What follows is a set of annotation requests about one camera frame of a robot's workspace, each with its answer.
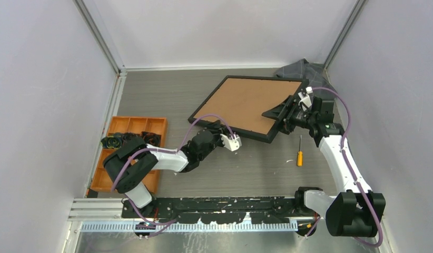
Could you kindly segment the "black picture frame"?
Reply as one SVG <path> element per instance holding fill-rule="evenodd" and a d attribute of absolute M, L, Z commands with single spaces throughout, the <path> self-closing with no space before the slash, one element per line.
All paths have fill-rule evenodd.
<path fill-rule="evenodd" d="M 271 143 L 283 122 L 261 114 L 309 86 L 307 79 L 226 76 L 189 116 L 190 123 L 211 128 L 220 120 L 242 138 Z"/>

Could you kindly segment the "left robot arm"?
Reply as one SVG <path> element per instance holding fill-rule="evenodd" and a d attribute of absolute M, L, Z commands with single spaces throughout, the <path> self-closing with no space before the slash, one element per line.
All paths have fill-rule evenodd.
<path fill-rule="evenodd" d="M 201 130 L 179 149 L 155 147 L 142 137 L 135 137 L 108 155 L 103 167 L 113 182 L 111 189 L 126 195 L 140 217 L 149 218 L 154 214 L 154 198 L 142 180 L 151 171 L 190 172 L 217 147 L 233 152 L 241 146 L 237 134 L 225 134 L 222 130 Z"/>

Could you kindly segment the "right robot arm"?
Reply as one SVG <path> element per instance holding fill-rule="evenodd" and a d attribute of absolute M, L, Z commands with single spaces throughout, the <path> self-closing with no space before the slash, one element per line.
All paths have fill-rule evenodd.
<path fill-rule="evenodd" d="M 300 216 L 315 212 L 326 221 L 335 237 L 372 238 L 381 235 L 380 222 L 386 206 L 381 193 L 365 182 L 349 150 L 345 130 L 334 122 L 334 100 L 308 95 L 289 96 L 281 104 L 262 113 L 273 119 L 282 133 L 296 127 L 307 129 L 326 159 L 334 178 L 337 196 L 331 197 L 318 187 L 299 187 L 294 210 Z"/>

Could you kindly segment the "yellow handled screwdriver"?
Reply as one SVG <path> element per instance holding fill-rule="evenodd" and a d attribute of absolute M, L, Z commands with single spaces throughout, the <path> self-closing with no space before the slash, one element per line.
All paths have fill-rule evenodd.
<path fill-rule="evenodd" d="M 299 136 L 299 150 L 297 153 L 297 166 L 303 166 L 303 152 L 302 152 L 302 135 Z"/>

